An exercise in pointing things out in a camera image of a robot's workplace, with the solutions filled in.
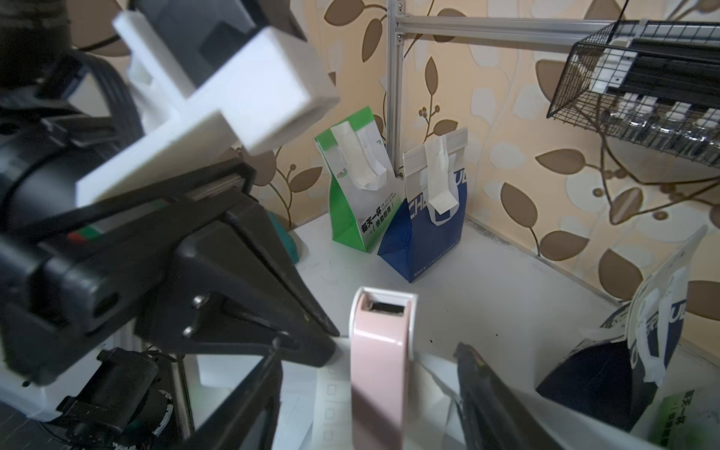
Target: blue paper bag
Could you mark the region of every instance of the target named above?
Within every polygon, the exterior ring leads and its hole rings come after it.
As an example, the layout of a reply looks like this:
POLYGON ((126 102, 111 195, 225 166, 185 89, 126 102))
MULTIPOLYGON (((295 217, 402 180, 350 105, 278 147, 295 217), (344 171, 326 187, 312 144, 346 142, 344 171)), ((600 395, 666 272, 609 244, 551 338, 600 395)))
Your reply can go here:
POLYGON ((390 222, 377 251, 380 257, 409 282, 453 248, 462 234, 467 204, 464 160, 467 128, 437 139, 440 141, 428 141, 402 155, 407 199, 390 222), (428 167, 428 152, 431 152, 429 148, 432 144, 441 145, 446 156, 433 154, 431 166, 428 167), (433 167, 433 162, 436 161, 444 164, 443 170, 438 169, 438 166, 433 167), (438 178, 438 174, 446 176, 444 201, 454 204, 443 214, 433 207, 433 203, 439 204, 434 201, 438 198, 438 190, 433 187, 437 185, 437 181, 440 181, 440 184, 444 181, 438 178))

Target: white table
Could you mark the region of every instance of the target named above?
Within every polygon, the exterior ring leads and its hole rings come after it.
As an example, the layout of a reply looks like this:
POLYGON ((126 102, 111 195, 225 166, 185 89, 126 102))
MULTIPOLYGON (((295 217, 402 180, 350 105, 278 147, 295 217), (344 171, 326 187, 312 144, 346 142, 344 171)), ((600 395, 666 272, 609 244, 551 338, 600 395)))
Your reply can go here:
MULTIPOLYGON (((377 256, 377 246, 363 253, 332 241, 330 218, 323 215, 295 231, 301 253, 297 270, 343 335, 348 333, 351 303, 360 286, 415 292, 416 351, 452 360, 458 342, 468 343, 506 384, 533 392, 582 340, 579 328, 599 326, 616 306, 537 258, 481 232, 466 223, 456 248, 411 284, 377 256)), ((225 373, 213 367, 213 384, 224 377, 228 387, 200 386, 196 369, 189 365, 196 426, 241 379, 230 365, 225 373)), ((658 398, 719 380, 718 367, 679 347, 658 398)))

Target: white paper strip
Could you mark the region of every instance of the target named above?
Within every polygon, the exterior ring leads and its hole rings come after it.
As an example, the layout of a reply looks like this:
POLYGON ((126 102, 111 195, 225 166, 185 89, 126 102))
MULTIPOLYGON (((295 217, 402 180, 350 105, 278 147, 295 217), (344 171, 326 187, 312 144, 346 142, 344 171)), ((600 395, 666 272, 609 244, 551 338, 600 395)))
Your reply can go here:
POLYGON ((438 214, 445 214, 459 204, 450 192, 447 137, 425 142, 425 156, 428 160, 428 203, 438 214))
POLYGON ((350 122, 342 122, 330 128, 333 137, 338 141, 338 150, 345 160, 348 175, 360 189, 376 191, 385 185, 387 170, 377 161, 372 152, 364 151, 363 145, 350 126, 350 122))

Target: leaf-patterned wallpaper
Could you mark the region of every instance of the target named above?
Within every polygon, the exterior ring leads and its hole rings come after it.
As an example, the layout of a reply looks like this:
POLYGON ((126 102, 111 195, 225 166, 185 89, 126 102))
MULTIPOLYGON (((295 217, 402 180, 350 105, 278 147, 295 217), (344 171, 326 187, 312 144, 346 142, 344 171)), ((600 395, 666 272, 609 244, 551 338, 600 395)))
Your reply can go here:
MULTIPOLYGON (((428 16, 616 19, 622 3, 410 0, 406 7, 428 16)), ((720 2, 632 0, 625 16, 720 21, 720 2)), ((720 171, 546 119, 567 54, 483 44, 406 40, 403 150, 433 134, 441 105, 452 129, 469 129, 467 214, 622 302, 708 225, 684 333, 720 356, 720 171)))
MULTIPOLYGON (((620 2, 407 0, 406 9, 428 16, 614 19, 620 2)), ((113 0, 98 3, 99 15, 117 12, 113 0)), ((272 153, 251 157, 240 149, 258 170, 253 195, 288 228, 327 210, 330 179, 314 136, 367 105, 383 136, 387 122, 385 0, 291 0, 290 7, 342 101, 272 153)), ((111 32, 88 24, 73 2, 68 8, 76 45, 111 32)), ((720 1, 631 0, 625 15, 720 22, 720 1)), ((546 119, 567 54, 483 44, 444 36, 405 41, 402 149, 467 126, 467 214, 620 301, 708 225, 690 275, 683 335, 720 356, 720 171, 546 119)), ((122 42, 104 52, 119 70, 127 67, 122 42)))

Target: brown leaf pattern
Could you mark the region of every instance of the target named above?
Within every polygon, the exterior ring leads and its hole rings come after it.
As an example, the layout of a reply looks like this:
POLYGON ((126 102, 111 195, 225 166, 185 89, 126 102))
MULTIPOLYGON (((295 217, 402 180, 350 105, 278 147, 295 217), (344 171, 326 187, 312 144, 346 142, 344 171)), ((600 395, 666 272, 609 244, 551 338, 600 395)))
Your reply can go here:
POLYGON ((266 186, 275 178, 277 164, 274 153, 266 151, 259 155, 252 156, 245 149, 242 149, 240 150, 240 154, 243 157, 243 161, 256 170, 257 174, 255 175, 254 183, 256 186, 266 186))
POLYGON ((438 67, 432 57, 425 64, 425 85, 428 87, 430 95, 435 95, 438 91, 438 67))
POLYGON ((455 129, 457 129, 457 122, 450 119, 442 119, 433 127, 433 134, 435 136, 442 136, 455 131, 455 129))
POLYGON ((621 300, 632 300, 642 283, 640 269, 610 249, 600 258, 598 276, 603 289, 621 300))
POLYGON ((380 131, 380 134, 382 134, 382 131, 385 129, 384 123, 382 123, 382 117, 380 117, 377 114, 373 114, 375 117, 375 125, 377 125, 377 130, 380 131))
POLYGON ((500 201, 512 220, 520 226, 532 228, 538 220, 538 210, 530 197, 512 184, 505 183, 500 190, 500 201))
POLYGON ((622 9, 615 0, 593 0, 585 13, 586 19, 617 20, 622 9))
POLYGON ((322 167, 312 167, 300 172, 290 180, 290 190, 293 192, 302 192, 311 188, 313 184, 318 181, 322 172, 322 167))
POLYGON ((718 0, 698 0, 696 8, 703 14, 715 12, 720 9, 720 1, 718 0))
MULTIPOLYGON (((115 35, 113 18, 122 11, 115 0, 68 0, 70 37, 74 46, 86 47, 115 35)), ((102 56, 128 56, 130 49, 118 40, 91 53, 102 56)))
POLYGON ((365 3, 362 0, 334 0, 325 12, 325 21, 342 27, 360 17, 364 9, 365 3))
POLYGON ((717 228, 720 228, 720 204, 716 204, 710 209, 710 221, 717 228))
POLYGON ((553 231, 540 240, 540 254, 550 261, 564 261, 579 255, 590 240, 567 231, 553 231))
POLYGON ((705 280, 688 283, 688 312, 720 320, 720 283, 705 280))
POLYGON ((565 63, 562 61, 551 61, 543 59, 535 63, 535 74, 538 77, 538 84, 542 90, 543 95, 549 101, 552 102, 552 97, 555 95, 555 89, 557 84, 560 82, 562 76, 562 69, 565 67, 565 63))
POLYGON ((585 167, 585 156, 574 148, 560 148, 538 155, 535 159, 544 168, 562 175, 573 175, 585 167))
MULTIPOLYGON (((462 14, 457 9, 445 8, 438 13, 438 17, 465 17, 465 14, 462 14)), ((453 36, 434 35, 433 39, 435 42, 450 42, 455 38, 453 36)))
POLYGON ((620 193, 610 205, 610 223, 619 225, 635 215, 642 207, 642 189, 633 187, 620 193))
POLYGON ((362 62, 369 60, 375 53, 377 44, 382 36, 382 23, 378 19, 373 19, 365 29, 365 36, 362 39, 362 62))

